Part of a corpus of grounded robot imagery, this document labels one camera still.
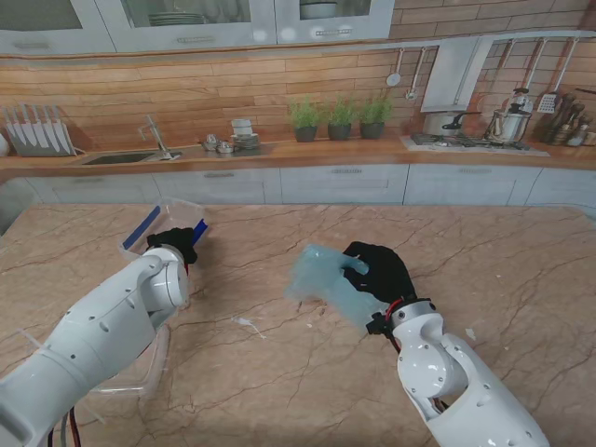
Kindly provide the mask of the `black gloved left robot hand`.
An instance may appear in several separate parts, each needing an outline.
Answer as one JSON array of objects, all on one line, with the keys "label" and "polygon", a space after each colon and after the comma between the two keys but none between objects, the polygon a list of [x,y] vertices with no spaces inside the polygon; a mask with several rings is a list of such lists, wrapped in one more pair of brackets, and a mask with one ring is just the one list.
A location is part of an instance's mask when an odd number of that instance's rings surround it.
[{"label": "black gloved left robot hand", "polygon": [[194,249],[194,234],[195,231],[191,227],[175,227],[158,234],[149,235],[146,240],[149,249],[160,248],[164,245],[171,246],[182,255],[186,264],[194,264],[197,260]]}]

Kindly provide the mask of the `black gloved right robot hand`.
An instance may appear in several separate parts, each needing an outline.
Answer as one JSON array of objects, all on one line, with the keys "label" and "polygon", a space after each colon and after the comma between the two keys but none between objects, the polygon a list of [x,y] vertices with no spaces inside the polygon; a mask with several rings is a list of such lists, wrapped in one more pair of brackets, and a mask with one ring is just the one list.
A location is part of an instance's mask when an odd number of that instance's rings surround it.
[{"label": "black gloved right robot hand", "polygon": [[344,255],[357,258],[369,267],[366,274],[352,267],[344,269],[344,277],[357,291],[370,293],[390,305],[399,299],[417,299],[405,263],[390,248],[354,241],[344,250]]}]

